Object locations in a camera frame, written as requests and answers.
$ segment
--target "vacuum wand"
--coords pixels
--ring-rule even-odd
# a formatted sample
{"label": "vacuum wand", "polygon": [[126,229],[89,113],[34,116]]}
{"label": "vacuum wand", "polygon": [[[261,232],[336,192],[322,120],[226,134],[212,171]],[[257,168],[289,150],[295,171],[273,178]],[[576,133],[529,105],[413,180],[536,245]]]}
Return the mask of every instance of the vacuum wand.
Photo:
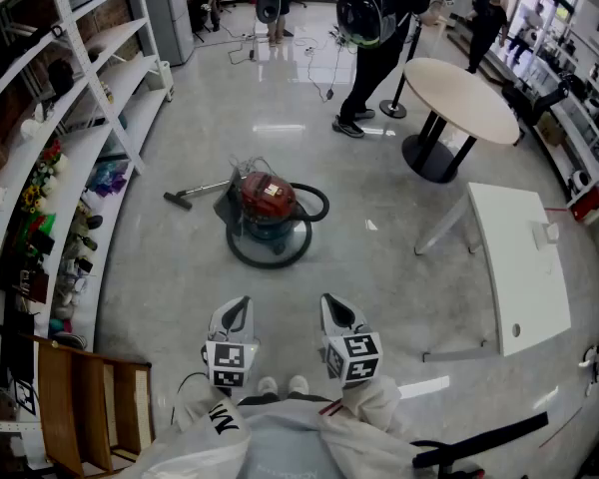
{"label": "vacuum wand", "polygon": [[214,185],[200,185],[198,187],[192,188],[190,190],[181,190],[176,194],[172,194],[170,192],[164,193],[164,198],[173,203],[183,210],[190,210],[193,205],[189,201],[185,201],[184,197],[199,197],[205,194],[210,194],[211,192],[218,192],[222,188],[224,188],[231,180],[221,181],[219,183],[215,183]]}

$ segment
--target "wooden cabinet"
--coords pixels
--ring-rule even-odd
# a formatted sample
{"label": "wooden cabinet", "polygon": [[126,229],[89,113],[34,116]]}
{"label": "wooden cabinet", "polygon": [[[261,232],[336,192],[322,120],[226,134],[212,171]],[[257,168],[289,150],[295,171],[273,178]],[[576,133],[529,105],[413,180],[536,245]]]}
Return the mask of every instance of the wooden cabinet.
{"label": "wooden cabinet", "polygon": [[76,477],[106,477],[131,465],[154,438],[150,364],[36,340],[48,458]]}

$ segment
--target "black pants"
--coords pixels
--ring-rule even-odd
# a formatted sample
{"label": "black pants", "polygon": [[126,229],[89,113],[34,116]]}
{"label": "black pants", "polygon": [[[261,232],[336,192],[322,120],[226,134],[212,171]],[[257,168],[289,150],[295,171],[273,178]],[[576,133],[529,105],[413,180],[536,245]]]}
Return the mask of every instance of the black pants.
{"label": "black pants", "polygon": [[[326,403],[330,403],[330,399],[326,399],[324,397],[318,396],[318,395],[310,395],[310,394],[300,394],[299,392],[291,392],[289,394],[289,399],[302,399],[304,401],[312,401],[315,403],[321,403],[321,402],[326,402]],[[254,395],[251,397],[245,397],[242,401],[240,401],[240,403],[238,403],[238,406],[254,406],[254,405],[258,405],[258,404],[271,404],[271,403],[278,403],[282,401],[280,399],[280,397],[277,394],[273,394],[272,392],[269,392],[267,394],[264,395]]]}
{"label": "black pants", "polygon": [[511,52],[515,48],[517,48],[517,51],[515,52],[514,59],[517,62],[519,62],[519,57],[523,55],[523,52],[525,52],[526,50],[530,50],[530,46],[528,46],[528,44],[523,39],[521,39],[521,35],[515,36],[515,38],[510,43],[510,46],[508,46],[508,51]]}
{"label": "black pants", "polygon": [[352,91],[341,105],[341,123],[352,123],[355,113],[366,109],[368,98],[399,63],[402,48],[403,42],[395,34],[378,48],[357,49],[355,82]]}
{"label": "black pants", "polygon": [[478,33],[472,34],[470,41],[470,54],[468,55],[468,73],[476,73],[481,59],[488,53],[493,40],[481,36]]}

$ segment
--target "gray floor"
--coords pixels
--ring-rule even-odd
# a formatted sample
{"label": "gray floor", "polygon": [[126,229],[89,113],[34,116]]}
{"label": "gray floor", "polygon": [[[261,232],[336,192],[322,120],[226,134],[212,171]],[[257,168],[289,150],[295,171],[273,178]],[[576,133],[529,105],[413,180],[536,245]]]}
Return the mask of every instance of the gray floor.
{"label": "gray floor", "polygon": [[[239,6],[223,14],[223,24],[236,35],[249,32],[252,13],[253,7]],[[412,253],[419,235],[467,182],[536,191],[548,208],[563,207],[563,196],[530,139],[518,148],[478,142],[450,185],[421,179],[400,153],[402,138],[417,132],[427,116],[407,88],[401,98],[408,108],[405,120],[378,112],[364,124],[370,130],[364,140],[334,133],[330,122],[350,89],[354,56],[341,52],[334,98],[324,104],[308,78],[310,57],[304,52],[315,41],[320,48],[326,43],[310,68],[325,93],[336,61],[336,48],[326,41],[334,21],[331,5],[310,3],[306,10],[294,5],[288,28],[295,41],[286,39],[273,50],[257,45],[256,62],[232,66],[227,52],[240,45],[228,44],[199,48],[185,67],[174,69],[175,99],[161,110],[143,151],[146,173],[133,179],[118,221],[97,351],[153,363],[153,414],[160,431],[169,423],[181,380],[203,370],[200,347],[213,310],[248,294],[263,344],[251,389],[264,374],[283,384],[301,373],[312,392],[336,397],[317,354],[318,297],[331,291],[365,310],[381,335],[383,370],[398,384],[450,377],[449,388],[401,403],[414,433],[454,442],[537,413],[546,407],[542,398],[557,389],[547,403],[547,428],[477,461],[498,478],[571,477],[599,433],[599,384],[584,398],[589,371],[577,367],[583,350],[599,339],[595,234],[569,214],[550,214],[561,229],[569,331],[508,358],[421,363],[423,351],[493,338],[495,319],[483,252],[473,256],[466,250],[474,222],[459,226],[426,257]],[[229,36],[221,31],[205,38],[220,42]],[[433,39],[434,32],[425,31],[417,54],[427,56]],[[234,53],[234,61],[246,58],[248,49]],[[466,65],[445,40],[435,56]],[[370,106],[392,97],[399,74],[395,70],[379,87]],[[464,139],[450,127],[443,138],[455,151]],[[231,155],[240,160],[262,155],[286,179],[315,185],[329,196],[330,214],[314,226],[313,243],[294,266],[262,271],[239,263],[213,212],[213,196],[194,201],[188,213],[163,200],[164,191],[226,179]]]}

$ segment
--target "refrigerator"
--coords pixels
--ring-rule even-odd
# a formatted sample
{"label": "refrigerator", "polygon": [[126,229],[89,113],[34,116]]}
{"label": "refrigerator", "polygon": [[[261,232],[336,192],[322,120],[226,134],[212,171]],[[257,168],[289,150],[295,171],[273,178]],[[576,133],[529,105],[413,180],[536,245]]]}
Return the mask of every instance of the refrigerator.
{"label": "refrigerator", "polygon": [[[172,66],[185,64],[194,50],[193,32],[187,0],[146,0],[153,35],[161,60]],[[140,1],[130,0],[135,16],[142,16]],[[138,33],[143,51],[152,51],[149,36],[143,27]]]}

